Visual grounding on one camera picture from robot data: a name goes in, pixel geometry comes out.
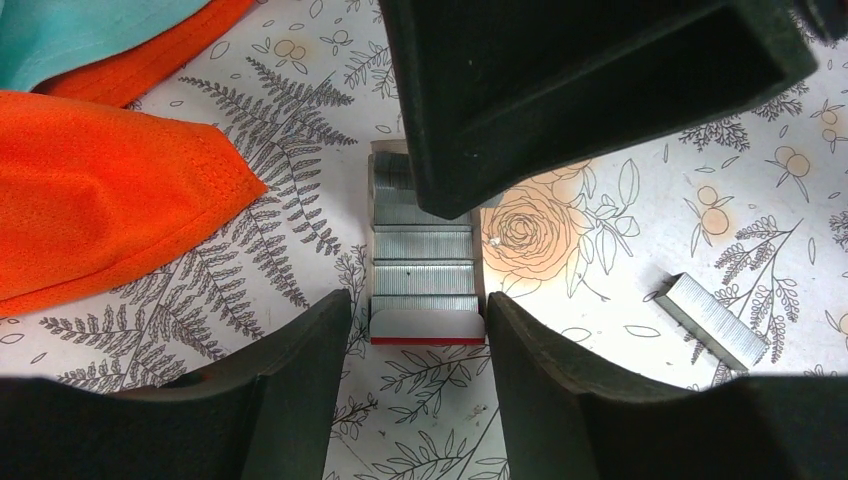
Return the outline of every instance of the leaf drawing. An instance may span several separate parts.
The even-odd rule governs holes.
[[[560,332],[560,334],[575,343],[580,343],[592,336],[592,332],[582,327],[569,327]]]
[[[634,337],[654,338],[660,336],[660,332],[657,329],[644,325],[625,325],[624,329]]]
[[[0,337],[0,343],[5,345],[12,345],[23,340],[24,336],[25,335],[23,333],[10,333],[7,335],[3,335],[2,337]]]
[[[696,207],[695,204],[692,203],[692,201],[689,200],[688,198],[684,198],[683,201],[686,202],[686,205],[689,206],[689,208],[692,210],[692,212],[695,213],[695,216],[698,217],[698,219],[700,220],[701,219],[701,212],[698,211],[698,207]]]
[[[810,265],[816,264],[816,241],[812,237],[807,242],[807,256],[810,259]]]
[[[374,5],[376,0],[367,0],[368,5]],[[350,13],[351,10],[358,12],[359,8],[362,6],[363,0],[345,0],[347,3],[347,13]]]
[[[636,203],[636,198],[639,196],[639,169],[636,168],[632,158],[621,166],[621,173],[618,176],[618,193],[625,207]]]
[[[690,240],[689,247],[689,255],[692,258],[695,258],[695,249],[698,248],[698,240],[701,239],[701,234],[703,233],[703,227],[700,222],[695,225],[695,229],[692,230],[692,239]]]
[[[618,217],[615,219],[615,228],[624,237],[635,237],[639,235],[639,224],[633,217]]]
[[[739,159],[739,155],[728,158],[727,160],[725,160],[724,162],[721,163],[721,168],[724,169],[724,168],[727,168],[727,167],[733,165],[733,162],[735,162],[738,159]]]
[[[229,50],[229,49],[230,49],[230,42],[228,42],[226,40],[222,40],[222,41],[216,43],[214,47],[212,47],[212,51],[209,53],[209,58],[211,60],[217,60],[217,59],[223,57],[224,54],[227,53],[227,50]]]
[[[836,330],[837,332],[841,332],[842,329],[839,328],[839,324],[836,323],[836,320],[833,319],[833,316],[827,310],[824,311],[824,316],[827,318],[827,324],[830,325],[830,328]]]
[[[751,110],[751,113],[769,122],[777,120],[783,114],[789,114],[791,117],[800,115],[803,105],[799,98],[809,91],[810,88],[806,83],[798,82],[765,104]]]
[[[458,437],[451,429],[444,442],[434,439],[429,433],[419,430],[420,441],[415,444],[395,442],[397,449],[394,456],[383,462],[372,463],[383,480],[437,480],[450,475],[456,479],[496,479],[509,480],[509,468],[503,457],[486,457],[474,460],[480,445],[490,431],[492,423],[499,418],[500,408],[496,408],[489,417],[477,441],[470,445],[468,438]],[[471,468],[472,473],[466,477],[465,472]],[[357,480],[381,480],[380,477],[369,474],[356,474]]]
[[[367,85],[369,77],[374,81],[373,92],[380,92],[382,98],[398,98],[392,58],[389,46],[385,47],[374,42],[368,42],[370,52],[352,51],[349,65],[345,65],[348,73],[344,75],[345,83],[352,89],[359,85]]]
[[[748,132],[739,121],[739,115],[731,115],[697,127],[687,128],[680,133],[678,140],[684,145],[692,143],[698,147],[699,152],[704,151],[704,148],[712,142],[739,152],[744,152],[751,147],[748,142]]]
[[[253,45],[251,45],[251,47],[253,47],[253,49],[259,53],[268,53],[268,47],[266,47],[265,45],[259,45],[258,43],[254,43]]]
[[[618,243],[615,236],[608,229],[601,230],[598,234],[597,247],[601,266],[604,268],[604,273],[609,275],[610,270],[612,270],[615,264],[615,254],[618,250]]]
[[[324,0],[313,0],[312,5],[309,6],[309,16],[312,18],[318,18],[318,15],[321,15],[323,10]]]
[[[522,278],[514,273],[507,274],[501,281],[501,291],[510,298],[520,298],[530,295],[542,286],[542,281],[533,278]]]
[[[384,375],[382,379],[385,384],[380,390],[393,390],[395,394],[406,390],[405,395],[416,398],[416,406],[389,407],[389,411],[398,415],[395,423],[412,423],[421,414],[438,415],[444,388],[448,385],[467,387],[469,382],[486,370],[491,359],[487,345],[475,348],[467,345],[448,346],[441,350],[441,355],[433,350],[426,350],[423,355],[408,350],[402,350],[401,353],[406,362],[386,361],[386,365],[398,373]]]
[[[365,402],[357,402],[353,396],[348,396],[346,405],[336,405],[330,427],[330,438],[349,437],[351,440],[358,440],[362,423],[371,411],[376,409],[377,400],[371,393],[367,395]]]

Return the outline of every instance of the turquoise cloth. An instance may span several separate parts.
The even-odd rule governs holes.
[[[209,0],[0,0],[0,89],[30,91],[50,77],[125,52]]]

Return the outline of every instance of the white paper background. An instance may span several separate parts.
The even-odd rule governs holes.
[[[285,252],[277,250],[277,254],[272,255],[274,265],[279,271],[290,268],[287,271],[293,274],[308,302],[317,301],[335,288],[347,286],[340,275],[348,267],[352,269],[352,279],[361,279],[355,255],[345,255],[355,253],[355,247],[365,242],[369,142],[403,137],[398,121],[399,105],[393,98],[396,91],[391,81],[380,83],[382,77],[390,77],[388,53],[380,53],[386,45],[378,6],[373,0],[271,0],[257,4],[215,45],[133,105],[149,114],[217,123],[225,129],[238,114],[228,117],[227,109],[219,109],[217,98],[210,97],[210,92],[203,92],[180,78],[208,80],[210,85],[217,82],[219,90],[224,86],[236,88],[238,93],[245,94],[240,103],[249,96],[254,97],[248,109],[258,99],[270,102],[273,96],[268,96],[268,89],[263,88],[267,82],[259,78],[246,57],[261,62],[281,75],[281,79],[303,82],[305,86],[314,88],[329,78],[332,87],[352,97],[352,103],[319,107],[320,116],[333,130],[358,143],[319,143],[319,152],[288,160],[293,168],[301,160],[320,159],[318,163],[292,172],[320,170],[303,179],[298,188],[316,182],[320,186],[295,196],[305,201],[313,194],[319,195],[305,208],[305,212],[321,209],[320,214],[310,220],[308,228],[316,227],[319,232],[332,228],[332,236],[338,237],[337,253],[316,253],[315,241],[301,241],[309,233],[295,231],[303,217],[289,221],[287,218],[296,210],[282,210],[292,197],[256,207],[237,217],[225,233],[147,278],[148,301],[135,301],[138,300],[135,294],[124,290],[0,320],[0,373],[44,375],[108,392],[138,383],[165,381],[181,371],[210,362],[210,356],[214,356],[210,352],[216,348],[221,349],[219,354],[226,354],[259,337],[258,333],[250,335],[248,331],[246,336],[243,328],[236,331],[233,325],[228,326],[233,315],[227,316],[226,308],[238,310],[239,304],[249,302],[249,306],[241,310],[237,322],[243,327],[269,333],[284,325],[302,312],[303,307],[294,305],[271,284],[265,275],[267,269],[264,272],[260,269],[263,261],[254,262],[256,252],[250,251],[252,243],[241,246],[234,237],[235,226],[249,213],[263,219],[255,222],[256,225],[271,225],[263,231],[263,238],[285,236],[282,243],[266,240],[260,247],[274,251],[281,245],[286,246]],[[519,279],[506,271],[488,268],[489,289],[500,289],[502,282],[506,282],[505,286],[511,286],[508,293],[517,297],[517,301],[539,320],[633,371],[674,385],[708,388],[725,379],[716,375],[718,362],[709,353],[703,353],[693,363],[695,342],[684,341],[685,332],[653,302],[645,301],[646,296],[656,290],[664,275],[681,271],[689,272],[711,291],[723,288],[724,270],[715,268],[715,262],[725,249],[737,242],[734,234],[739,229],[771,216],[777,225],[776,231],[788,232],[794,225],[798,226],[791,234],[775,237],[775,246],[784,239],[786,242],[773,261],[762,268],[746,269],[731,285],[737,283],[738,293],[744,293],[767,280],[762,284],[771,285],[772,277],[791,279],[799,301],[799,318],[794,323],[785,321],[783,333],[778,332],[784,341],[782,356],[772,363],[770,352],[754,371],[810,375],[848,371],[848,320],[842,321],[840,327],[843,315],[848,314],[848,301],[840,294],[848,282],[848,253],[834,241],[834,235],[841,235],[841,232],[835,232],[830,225],[831,216],[848,210],[845,203],[848,191],[843,192],[848,187],[845,173],[848,142],[823,139],[823,135],[824,138],[848,137],[848,123],[844,118],[848,111],[841,107],[845,102],[843,89],[846,88],[848,50],[818,44],[812,47],[820,59],[821,69],[806,81],[808,91],[788,95],[784,101],[792,103],[785,103],[771,121],[754,113],[745,113],[732,120],[745,129],[749,148],[720,145],[713,138],[703,151],[699,151],[691,141],[681,142],[681,135],[677,134],[595,159],[589,164],[595,178],[591,182],[592,198],[584,191],[586,202],[575,206],[587,216],[603,216],[598,209],[603,205],[602,195],[607,194],[616,204],[614,215],[632,216],[632,221],[638,225],[638,235],[630,230],[630,236],[622,236],[632,257],[620,244],[616,244],[616,253],[612,255],[610,239],[598,240],[596,235],[603,227],[593,222],[591,231],[579,232],[587,237],[580,244],[581,248],[591,240],[594,255],[592,262],[587,262],[585,276],[579,277],[585,283],[580,284],[578,280],[571,297],[568,283],[575,277],[573,269],[569,268],[555,272],[556,275],[545,281]],[[346,81],[346,74],[352,72],[347,66],[359,66],[353,59],[367,64],[360,70],[364,82],[357,76],[349,83]],[[821,111],[828,109],[830,113],[823,116]],[[610,112],[610,121],[615,121],[615,112]],[[238,124],[230,134],[232,140],[237,136],[237,127]],[[780,146],[791,147],[809,163],[806,173],[802,160],[796,159],[792,165],[798,181],[807,190],[809,201],[804,198],[794,176],[775,187],[786,170],[766,160],[780,163],[775,160],[775,150]],[[637,170],[639,178],[638,196],[626,215],[620,211],[625,203],[620,198],[619,185],[623,168]],[[562,185],[576,193],[584,188],[584,175],[589,175],[588,170],[579,171]],[[712,246],[704,242],[702,235],[693,255],[692,232],[701,220],[684,199],[692,201],[699,215],[703,214],[709,206],[699,202],[698,192],[704,187],[714,189],[718,198],[733,198],[720,207],[728,220],[726,231],[707,235]],[[711,200],[707,198],[709,192],[704,193],[705,198]],[[278,213],[276,217],[263,216],[274,215],[262,213],[267,211]],[[618,231],[615,218],[611,217],[610,221],[612,228]],[[319,225],[321,220],[326,220],[326,224]],[[711,230],[723,227],[721,218],[718,227],[715,220],[711,217],[710,221],[705,221],[705,226]],[[599,245],[605,241],[602,261]],[[744,249],[754,247],[759,241],[739,240]],[[202,255],[192,263],[190,257],[198,253]],[[768,271],[760,275],[763,268]],[[185,278],[181,278],[187,269]],[[216,290],[211,283],[203,286],[205,275],[220,280],[211,282],[220,283],[219,290],[221,285],[235,281],[230,284],[229,293],[244,293],[239,298],[230,297],[224,302],[226,308],[216,309]],[[192,285],[195,278],[199,279],[198,283]],[[144,290],[143,286],[139,284],[135,293]],[[229,293],[223,292],[220,296],[223,298]],[[738,310],[740,305],[741,302],[733,308]],[[752,305],[748,303],[746,311],[742,312],[746,321]],[[182,340],[173,336],[166,340],[161,333],[156,338],[152,336],[157,306],[172,313],[169,324],[172,328],[173,322],[183,325],[180,331],[185,337]],[[785,317],[782,306],[778,305],[774,315]],[[76,318],[82,320],[82,325],[77,324]],[[126,325],[122,326],[121,318],[127,319]],[[90,331],[92,322],[100,329],[101,336],[97,339]],[[113,333],[109,338],[103,335],[107,322],[112,324],[110,331]],[[361,314],[356,322],[362,325]],[[211,341],[217,343],[208,347]],[[113,344],[111,352],[107,351]],[[160,347],[162,350],[156,358],[168,358],[169,361],[158,370],[148,371],[145,377],[147,367],[143,354]],[[348,350],[326,478],[509,478],[487,349],[454,347],[445,351],[436,347],[403,350],[372,347],[354,331]],[[92,362],[95,367],[89,371]],[[422,371],[431,375],[434,383],[410,392],[414,375]],[[397,388],[401,375],[411,378]]]

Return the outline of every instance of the stitched seam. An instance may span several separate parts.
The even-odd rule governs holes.
[[[207,26],[207,25],[210,23],[210,21],[212,20],[212,17],[214,16],[214,14],[215,14],[215,13],[219,12],[220,10],[222,10],[222,8],[223,8],[223,7],[221,6],[221,4],[222,4],[222,3],[226,3],[226,2],[225,2],[225,1],[222,1],[222,2],[216,2],[216,3],[215,3],[215,5],[212,7],[212,9],[208,10],[209,15],[207,15],[207,16],[206,16],[206,19],[204,20],[204,22],[203,22],[201,25],[199,25],[198,27],[193,28],[193,29],[191,29],[191,30],[187,31],[185,35],[183,35],[183,36],[181,36],[181,37],[179,37],[179,38],[175,38],[173,41],[174,41],[174,42],[181,42],[181,41],[185,41],[186,39],[188,39],[188,38],[191,38],[191,37],[195,36],[199,30],[201,30],[203,27]],[[101,83],[101,82],[108,82],[108,83],[110,83],[110,85],[111,85],[111,87],[110,87],[110,88],[108,88],[108,89],[106,89],[106,90],[101,91],[101,93],[100,93],[100,94],[95,95],[94,97],[91,97],[91,101],[95,101],[95,102],[96,102],[96,101],[98,101],[98,100],[100,100],[100,99],[102,99],[102,98],[104,98],[104,97],[108,96],[109,94],[111,94],[112,92],[114,92],[115,90],[117,90],[118,88],[123,87],[123,85],[117,85],[117,82],[114,82],[114,81],[113,81],[113,79],[115,79],[115,78],[119,78],[119,79],[122,79],[124,82],[129,82],[129,81],[133,80],[134,78],[136,78],[136,77],[140,76],[142,73],[146,73],[146,72],[145,72],[145,70],[147,69],[147,67],[149,67],[150,65],[152,65],[152,64],[154,64],[154,63],[156,63],[156,62],[158,62],[158,61],[159,61],[162,57],[165,57],[165,56],[169,55],[170,53],[171,53],[171,52],[170,52],[168,49],[163,50],[163,51],[162,51],[162,52],[160,52],[158,55],[156,55],[155,57],[153,57],[150,61],[146,62],[145,64],[143,64],[143,65],[141,65],[141,66],[139,66],[139,67],[137,67],[137,68],[134,70],[134,72],[133,72],[130,76],[128,76],[128,77],[123,77],[122,75],[118,75],[117,73],[110,74],[110,75],[106,75],[106,76],[103,76],[103,77],[101,77],[101,78],[98,78],[98,79],[96,79],[96,80],[94,80],[94,81],[92,81],[92,82],[86,83],[86,84],[84,84],[84,85],[80,86],[79,88],[76,88],[76,89],[74,89],[74,90],[69,90],[69,91],[67,91],[66,93],[67,93],[68,95],[73,95],[73,94],[75,94],[75,93],[79,93],[79,92],[81,92],[81,91],[83,91],[83,90],[85,90],[85,89],[88,89],[88,88],[89,88],[89,87],[91,87],[92,85],[95,85],[95,84],[98,84],[98,83]]]
[[[186,127],[185,125],[182,125],[181,123],[180,123],[180,126],[183,127],[186,130],[189,130],[188,127]],[[160,129],[169,138],[172,138],[172,139],[174,138],[173,134],[170,131],[168,131],[166,128],[160,126]],[[219,135],[223,135],[223,133],[221,133],[217,130],[216,130],[216,133],[219,134]],[[208,150],[209,146],[206,144],[205,141],[200,139],[200,135],[198,133],[190,132],[190,135],[192,135],[196,139],[201,140],[200,143],[203,146],[203,148],[206,149],[208,153],[212,153],[212,152],[209,152],[209,150]],[[237,152],[236,152],[236,154],[238,155],[239,160],[243,160],[243,158],[241,157],[240,154],[238,154]],[[224,156],[220,155],[220,154],[213,153],[213,155],[216,157],[217,160],[223,160],[224,162],[227,161],[226,158]],[[185,236],[185,235],[183,235],[184,231],[188,230],[189,232],[191,232],[192,230],[195,230],[197,228],[197,224],[200,223],[203,220],[206,220],[206,217],[213,216],[213,215],[216,215],[218,213],[218,210],[214,207],[217,207],[217,206],[221,205],[222,203],[225,203],[227,200],[230,200],[231,197],[233,196],[232,194],[238,194],[239,193],[239,191],[236,191],[236,189],[234,189],[234,188],[231,188],[226,193],[223,193],[224,190],[222,190],[221,188],[219,188],[217,185],[214,184],[214,183],[217,183],[217,182],[210,182],[210,178],[208,177],[208,174],[202,168],[198,168],[198,164],[195,162],[194,158],[189,157],[189,161],[191,162],[192,166],[196,170],[200,171],[201,175],[203,175],[204,178],[207,180],[207,183],[212,183],[212,184],[209,184],[208,186],[210,186],[211,188],[213,188],[214,190],[216,190],[218,192],[220,198],[218,198],[215,203],[210,205],[208,208],[206,208],[202,212],[198,213],[197,216],[195,216],[191,220],[189,220],[183,227],[180,227],[176,232],[173,232],[171,234],[166,235],[165,237],[157,240],[154,244],[152,244],[152,245],[150,245],[150,246],[148,246],[148,247],[146,247],[142,250],[139,250],[138,252],[132,254],[131,256],[129,256],[127,258],[124,258],[123,260],[118,261],[117,263],[113,263],[112,265],[109,265],[106,268],[103,268],[103,269],[98,270],[96,272],[89,273],[89,274],[84,275],[82,277],[78,277],[78,278],[75,278],[75,279],[72,279],[72,280],[67,280],[65,282],[62,282],[62,283],[59,283],[59,284],[56,284],[56,285],[44,287],[44,288],[41,288],[39,290],[27,292],[27,293],[17,295],[15,297],[11,297],[11,298],[8,298],[8,299],[0,299],[0,306],[3,306],[4,303],[10,302],[10,301],[15,300],[15,299],[25,299],[27,296],[30,296],[30,295],[32,295],[36,292],[47,291],[49,293],[49,290],[53,290],[53,289],[62,287],[63,285],[70,285],[70,284],[73,284],[73,283],[82,282],[86,278],[92,277],[94,275],[101,275],[101,274],[104,274],[106,272],[109,272],[110,270],[120,270],[121,267],[123,267],[124,265],[132,264],[136,260],[136,258],[138,258],[139,256],[142,256],[142,255],[150,252],[151,250],[159,249],[163,244],[166,244],[168,242],[173,242],[174,239],[179,239],[180,237],[184,237]],[[230,171],[229,172],[230,174],[238,173],[235,169],[228,169],[228,170]],[[242,178],[242,181],[239,182],[239,186],[242,187],[239,190],[241,191],[241,193],[253,195],[252,191],[246,190],[244,188],[244,187],[247,187],[247,182],[250,179],[250,175],[253,175],[253,174],[252,174],[252,172],[250,172],[249,169],[247,170],[247,172],[245,172],[245,174],[240,175],[243,178]]]

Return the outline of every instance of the berry branch drawing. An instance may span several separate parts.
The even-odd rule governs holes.
[[[796,323],[800,314],[795,290],[798,283],[778,276],[776,266],[783,246],[801,221],[789,230],[781,230],[773,216],[762,217],[736,232],[738,241],[724,250],[715,263],[715,268],[725,272],[722,279],[725,287],[715,292],[716,299],[738,318],[744,318],[751,330],[765,340],[772,363],[777,363],[783,355],[787,321]],[[746,269],[756,276],[750,287],[742,290],[734,280]],[[685,340],[693,341],[694,337],[686,335]],[[703,351],[704,345],[698,342],[692,354],[693,364]],[[726,366],[720,364],[714,384],[729,380],[730,375]]]

